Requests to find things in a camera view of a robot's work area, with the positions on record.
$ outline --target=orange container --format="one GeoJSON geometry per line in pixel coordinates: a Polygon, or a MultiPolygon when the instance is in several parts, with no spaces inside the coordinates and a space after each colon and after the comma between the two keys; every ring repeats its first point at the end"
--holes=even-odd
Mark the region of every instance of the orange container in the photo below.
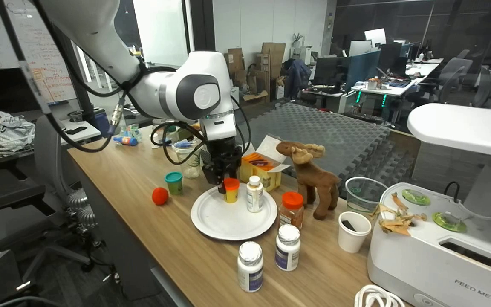
{"type": "Polygon", "coordinates": [[[235,177],[225,177],[225,201],[227,203],[235,203],[239,198],[239,189],[241,189],[241,181],[235,177]]]}
{"type": "Polygon", "coordinates": [[[299,191],[285,191],[282,196],[280,225],[292,223],[302,229],[304,196],[299,191]]]}

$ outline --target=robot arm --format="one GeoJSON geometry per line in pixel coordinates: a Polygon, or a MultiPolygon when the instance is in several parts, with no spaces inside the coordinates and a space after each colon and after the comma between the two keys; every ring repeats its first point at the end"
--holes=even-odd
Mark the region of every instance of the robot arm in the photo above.
{"type": "MultiPolygon", "coordinates": [[[[114,29],[120,0],[41,0],[51,24],[82,48],[118,84],[142,73],[140,61],[128,53],[114,29]]],[[[195,51],[176,72],[143,75],[130,89],[135,107],[152,118],[200,121],[210,152],[210,183],[235,176],[229,162],[239,160],[235,148],[234,102],[230,77],[220,53],[195,51]]]]}

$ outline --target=brown toy reindeer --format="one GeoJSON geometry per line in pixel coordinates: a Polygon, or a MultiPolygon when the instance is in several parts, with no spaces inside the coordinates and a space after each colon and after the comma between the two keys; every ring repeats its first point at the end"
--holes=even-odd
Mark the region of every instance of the brown toy reindeer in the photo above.
{"type": "Polygon", "coordinates": [[[341,179],[328,171],[319,169],[312,164],[314,159],[326,155],[326,147],[317,143],[297,143],[282,142],[276,150],[293,160],[297,169],[299,193],[304,196],[307,205],[314,203],[316,189],[319,205],[314,211],[314,218],[324,220],[329,210],[336,208],[341,179]]]}

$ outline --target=pill bottle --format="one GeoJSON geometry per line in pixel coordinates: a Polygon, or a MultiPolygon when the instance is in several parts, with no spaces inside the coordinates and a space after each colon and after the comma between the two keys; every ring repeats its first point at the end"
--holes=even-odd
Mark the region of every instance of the pill bottle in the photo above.
{"type": "Polygon", "coordinates": [[[263,249],[256,242],[244,242],[237,256],[239,285],[244,292],[258,292],[263,285],[263,249]]]}
{"type": "Polygon", "coordinates": [[[276,235],[276,264],[283,271],[299,266],[300,232],[295,225],[282,225],[276,235]]]}
{"type": "Polygon", "coordinates": [[[261,211],[263,210],[263,181],[259,176],[251,176],[246,189],[246,206],[247,211],[261,211]]]}
{"type": "Polygon", "coordinates": [[[285,191],[282,196],[280,225],[295,225],[302,229],[304,196],[299,191],[285,191]]]}

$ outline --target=white bottle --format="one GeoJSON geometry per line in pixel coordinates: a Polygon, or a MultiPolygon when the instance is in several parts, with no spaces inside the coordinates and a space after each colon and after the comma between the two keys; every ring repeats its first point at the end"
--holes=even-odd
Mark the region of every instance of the white bottle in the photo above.
{"type": "Polygon", "coordinates": [[[239,283],[244,292],[258,292],[263,285],[263,249],[256,242],[244,242],[239,249],[239,283]]]}
{"type": "Polygon", "coordinates": [[[263,210],[263,181],[259,176],[251,176],[246,191],[246,206],[247,211],[261,211],[263,210]]]}
{"type": "Polygon", "coordinates": [[[295,225],[282,225],[276,237],[276,264],[283,271],[299,266],[300,232],[295,225]]]}

